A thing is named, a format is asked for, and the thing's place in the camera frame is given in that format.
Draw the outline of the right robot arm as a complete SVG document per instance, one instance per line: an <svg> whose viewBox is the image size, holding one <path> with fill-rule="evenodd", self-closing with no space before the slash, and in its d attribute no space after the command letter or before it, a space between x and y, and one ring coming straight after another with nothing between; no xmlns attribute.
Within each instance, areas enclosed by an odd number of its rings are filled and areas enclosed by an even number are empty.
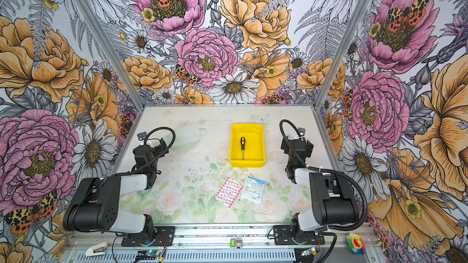
<svg viewBox="0 0 468 263"><path fill-rule="evenodd" d="M336 173L314 171L306 165L313 145L300 132L297 138L282 138L281 149L288 155L285 168L287 178L296 185L308 188L312 208L293 215L290 230L282 231L278 239L297 244L318 244L315 235L331 226L347 228L360 221L360 208L353 196L349 180Z"/></svg>

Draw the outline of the black yellow screwdriver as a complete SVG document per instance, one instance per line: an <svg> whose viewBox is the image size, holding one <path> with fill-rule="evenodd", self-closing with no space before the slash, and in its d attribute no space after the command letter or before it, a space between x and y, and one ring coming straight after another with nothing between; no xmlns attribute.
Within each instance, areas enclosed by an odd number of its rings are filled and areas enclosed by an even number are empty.
<svg viewBox="0 0 468 263"><path fill-rule="evenodd" d="M241 153L242 153L242 160L244 160L245 157L245 149L246 149L246 139L244 136L240 138L240 144L241 144Z"/></svg>

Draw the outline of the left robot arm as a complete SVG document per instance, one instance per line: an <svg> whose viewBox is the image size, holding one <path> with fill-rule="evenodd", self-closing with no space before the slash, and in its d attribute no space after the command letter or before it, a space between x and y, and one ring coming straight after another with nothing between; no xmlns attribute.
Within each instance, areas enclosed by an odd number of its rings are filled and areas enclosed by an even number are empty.
<svg viewBox="0 0 468 263"><path fill-rule="evenodd" d="M161 172L158 160L176 140L175 131L158 127L146 134L133 150L135 165L128 172L106 178L85 178L69 203L62 220L64 229L81 233L112 232L136 244L150 245L157 237L152 217L119 210L122 196L151 189Z"/></svg>

